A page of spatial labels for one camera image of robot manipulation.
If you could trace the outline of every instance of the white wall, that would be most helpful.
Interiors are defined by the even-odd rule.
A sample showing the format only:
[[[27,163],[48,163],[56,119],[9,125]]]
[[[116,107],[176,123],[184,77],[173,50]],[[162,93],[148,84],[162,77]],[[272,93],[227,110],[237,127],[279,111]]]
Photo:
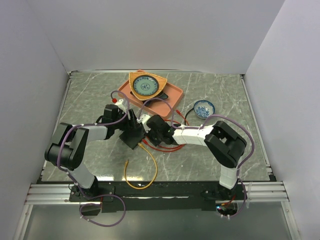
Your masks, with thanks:
[[[320,238],[320,1],[286,0],[245,83],[302,238]]]
[[[245,73],[284,0],[27,0],[67,71]]]
[[[67,73],[25,0],[0,1],[0,235],[11,239],[40,175]]]

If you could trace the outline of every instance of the bowl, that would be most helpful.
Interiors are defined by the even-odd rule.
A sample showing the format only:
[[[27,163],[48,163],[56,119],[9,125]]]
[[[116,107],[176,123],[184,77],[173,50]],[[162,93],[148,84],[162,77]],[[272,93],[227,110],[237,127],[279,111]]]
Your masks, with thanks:
[[[199,100],[199,101],[196,101],[195,104],[193,105],[193,110],[199,118],[206,119],[211,114],[215,113],[216,108],[208,100]]]

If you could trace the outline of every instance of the gray marble tabletop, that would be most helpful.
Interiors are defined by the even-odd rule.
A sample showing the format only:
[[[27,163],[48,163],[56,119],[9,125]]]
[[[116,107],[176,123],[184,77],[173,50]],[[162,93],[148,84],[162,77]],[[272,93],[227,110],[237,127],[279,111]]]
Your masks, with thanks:
[[[245,181],[268,181],[265,158],[259,142],[257,129],[251,113],[242,81],[239,75],[212,74],[197,72],[156,72],[168,82],[183,89],[183,98],[178,110],[186,114],[197,100],[211,101],[216,113],[234,119],[242,124],[255,142],[255,152],[241,167],[241,178]],[[110,93],[117,90],[128,79],[127,72],[74,72],[70,76],[70,87],[62,109],[60,122],[70,124],[93,123],[103,114],[106,104],[111,103]],[[204,122],[191,112],[187,120],[193,126]],[[251,150],[246,134],[230,125],[247,141],[243,156]],[[84,154],[84,163],[91,173],[101,181],[123,181],[124,166],[129,161],[127,176],[129,180],[150,181],[155,166],[150,156],[141,148],[132,150],[116,133],[109,140],[90,142]],[[156,181],[216,181],[220,177],[220,164],[207,147],[186,145],[176,152],[163,153],[149,149],[158,164]],[[69,181],[68,176],[50,162],[42,173],[43,181]]]

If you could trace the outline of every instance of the metal frame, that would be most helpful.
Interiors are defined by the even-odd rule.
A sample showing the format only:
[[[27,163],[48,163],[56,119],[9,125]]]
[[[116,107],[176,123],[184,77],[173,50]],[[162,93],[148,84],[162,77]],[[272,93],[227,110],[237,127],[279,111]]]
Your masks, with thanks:
[[[72,185],[73,184],[32,184],[26,197],[25,205],[78,205],[79,202],[69,201],[71,193],[69,187]],[[283,182],[244,182],[244,185],[248,192],[249,202],[289,201]],[[236,200],[235,202],[241,203],[243,200]]]
[[[281,202],[283,213],[285,216],[286,223],[289,228],[289,232],[293,240],[301,240],[300,232],[298,229],[298,225],[294,216],[294,213],[291,209],[290,203],[287,201]]]
[[[23,240],[24,239],[32,208],[33,208],[33,205],[29,205],[29,204],[24,205],[18,226],[17,226],[15,234],[13,236],[13,240]]]
[[[74,72],[94,72],[94,73],[124,73],[128,72],[129,70],[92,70],[92,71],[74,71]],[[198,71],[180,71],[180,70],[149,70],[152,72],[181,72],[181,73],[191,73]],[[66,101],[66,97],[70,88],[71,79],[70,76],[72,72],[69,73],[69,80],[66,85],[66,90],[63,95],[63,99],[61,101],[59,114],[57,116],[56,126],[59,123],[59,118],[62,113],[63,106]],[[269,175],[273,175],[273,171],[270,166],[270,162],[266,153],[266,149],[261,137],[261,133],[258,127],[258,123],[252,108],[252,104],[250,102],[250,98],[247,92],[247,88],[245,85],[244,78],[241,76],[241,82],[245,91],[245,95],[253,116],[254,124],[257,130],[258,138],[260,141],[260,145],[262,148],[263,156],[265,159],[265,164],[267,167],[267,171]],[[14,240],[23,240],[31,211],[33,209],[33,205],[79,205],[79,202],[70,202],[69,197],[71,194],[70,187],[73,184],[66,184],[65,182],[61,184],[32,184],[30,186],[29,192],[27,194],[24,208],[22,211],[21,218],[18,223],[18,227],[16,229],[16,233],[14,235]],[[298,231],[298,227],[295,221],[295,217],[290,207],[289,198],[282,181],[263,181],[263,182],[244,182],[245,188],[247,190],[247,207],[249,206],[250,202],[281,202],[285,219],[287,221],[287,225],[293,240],[300,240],[300,233]],[[235,202],[241,203],[242,200],[235,200]]]

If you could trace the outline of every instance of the plastic tray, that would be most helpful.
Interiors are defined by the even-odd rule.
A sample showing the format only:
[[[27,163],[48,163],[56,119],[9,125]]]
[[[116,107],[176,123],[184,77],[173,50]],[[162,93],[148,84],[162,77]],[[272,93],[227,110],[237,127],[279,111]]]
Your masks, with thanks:
[[[130,103],[141,107],[143,105],[143,102],[138,100],[135,96],[133,96],[131,92],[131,88],[129,85],[129,79],[118,89],[119,91],[123,92],[128,98]],[[184,91],[167,82],[163,92],[168,95],[168,98],[165,100],[173,109],[177,107],[180,100],[183,97]],[[159,115],[163,119],[168,119],[171,116],[171,112],[167,104],[165,104],[162,101],[152,101],[152,103],[149,106],[145,106],[143,108],[144,111],[152,114],[152,115]]]

